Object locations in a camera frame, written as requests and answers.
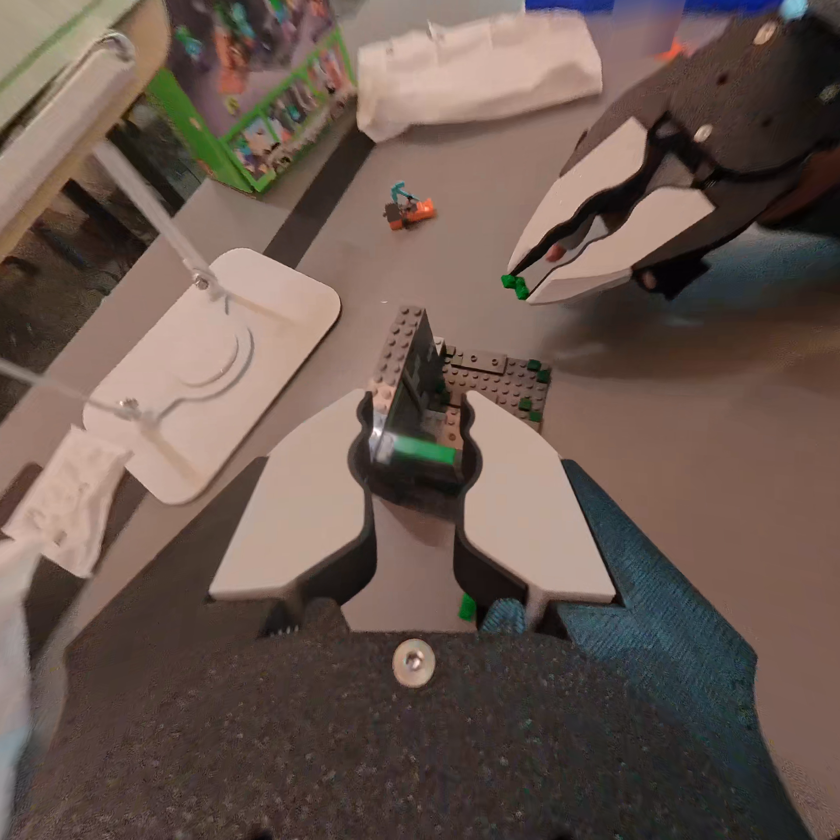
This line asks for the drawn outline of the grey brick build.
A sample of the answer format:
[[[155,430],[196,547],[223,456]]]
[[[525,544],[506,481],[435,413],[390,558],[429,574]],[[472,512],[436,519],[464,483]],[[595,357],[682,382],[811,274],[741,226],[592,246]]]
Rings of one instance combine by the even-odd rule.
[[[368,384],[371,464],[386,481],[454,493],[465,481],[460,409],[475,392],[540,432],[552,370],[540,360],[459,350],[425,308],[397,307]]]

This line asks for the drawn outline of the green toy brick set box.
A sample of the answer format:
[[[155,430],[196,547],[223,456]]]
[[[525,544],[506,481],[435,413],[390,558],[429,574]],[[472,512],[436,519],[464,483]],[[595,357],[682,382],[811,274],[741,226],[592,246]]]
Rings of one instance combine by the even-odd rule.
[[[215,181],[262,193],[354,98],[327,1],[169,1],[171,45],[147,93]]]

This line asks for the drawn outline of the brick instruction booklet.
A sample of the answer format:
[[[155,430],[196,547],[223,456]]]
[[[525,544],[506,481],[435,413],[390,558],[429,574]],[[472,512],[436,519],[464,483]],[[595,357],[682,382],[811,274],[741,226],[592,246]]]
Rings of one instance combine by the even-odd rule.
[[[2,129],[136,4],[136,1],[2,1]]]

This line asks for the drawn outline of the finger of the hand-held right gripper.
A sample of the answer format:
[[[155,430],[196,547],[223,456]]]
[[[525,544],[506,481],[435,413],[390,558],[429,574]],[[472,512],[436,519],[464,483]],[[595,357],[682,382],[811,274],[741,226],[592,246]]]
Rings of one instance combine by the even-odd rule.
[[[507,273],[519,276],[556,246],[563,253],[577,248],[596,216],[630,206],[647,168],[648,130],[630,118],[557,178],[524,228]]]
[[[588,242],[531,289],[529,305],[571,301],[630,280],[634,267],[715,210],[701,191],[673,186],[647,194],[624,224]]]

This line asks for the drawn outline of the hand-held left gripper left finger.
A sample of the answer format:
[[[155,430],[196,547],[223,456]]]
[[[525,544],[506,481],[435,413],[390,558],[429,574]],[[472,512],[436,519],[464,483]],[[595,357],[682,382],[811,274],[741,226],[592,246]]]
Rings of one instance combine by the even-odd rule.
[[[327,597],[344,604],[377,563],[371,394],[352,390],[269,452],[208,594],[216,601]]]

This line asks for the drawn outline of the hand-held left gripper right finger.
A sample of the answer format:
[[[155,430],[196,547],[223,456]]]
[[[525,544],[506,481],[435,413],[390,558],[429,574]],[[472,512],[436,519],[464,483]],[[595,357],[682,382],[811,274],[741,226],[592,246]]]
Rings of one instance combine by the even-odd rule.
[[[462,402],[472,474],[458,499],[454,572],[479,605],[608,604],[616,588],[561,457],[477,392]]]

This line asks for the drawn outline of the small orange brick figure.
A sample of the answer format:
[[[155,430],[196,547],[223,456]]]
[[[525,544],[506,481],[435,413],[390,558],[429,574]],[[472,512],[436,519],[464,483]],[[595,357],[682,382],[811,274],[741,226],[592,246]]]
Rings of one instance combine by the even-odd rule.
[[[438,211],[432,199],[419,199],[407,191],[404,182],[391,187],[391,200],[384,206],[383,218],[391,230],[404,230],[436,218]]]

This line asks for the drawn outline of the white paper bag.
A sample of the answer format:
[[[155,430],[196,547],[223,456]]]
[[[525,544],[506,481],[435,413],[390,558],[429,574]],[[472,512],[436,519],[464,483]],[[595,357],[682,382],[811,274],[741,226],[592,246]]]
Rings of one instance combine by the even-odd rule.
[[[412,127],[508,119],[602,90],[602,60],[581,14],[502,14],[360,48],[356,121],[378,144]]]

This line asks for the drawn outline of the paper bag with line drawings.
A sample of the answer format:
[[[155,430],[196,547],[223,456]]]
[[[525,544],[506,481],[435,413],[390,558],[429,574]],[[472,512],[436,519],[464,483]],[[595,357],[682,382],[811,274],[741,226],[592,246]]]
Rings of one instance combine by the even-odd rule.
[[[2,525],[2,761],[14,763],[30,730],[33,613],[63,611],[91,577],[130,450],[73,426]]]

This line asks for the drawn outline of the white and wooden book stand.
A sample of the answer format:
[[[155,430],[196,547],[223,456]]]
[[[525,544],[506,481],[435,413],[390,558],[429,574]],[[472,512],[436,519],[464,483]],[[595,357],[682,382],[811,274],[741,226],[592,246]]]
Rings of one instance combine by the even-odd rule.
[[[127,470],[158,501],[197,499],[340,315],[338,293],[248,248],[208,263],[116,146],[104,139],[139,89],[138,49],[121,23],[29,103],[2,145],[2,255],[59,189],[61,166],[92,153],[173,247],[192,285],[107,373],[83,391],[2,361],[19,382],[84,406],[84,428],[131,452]]]

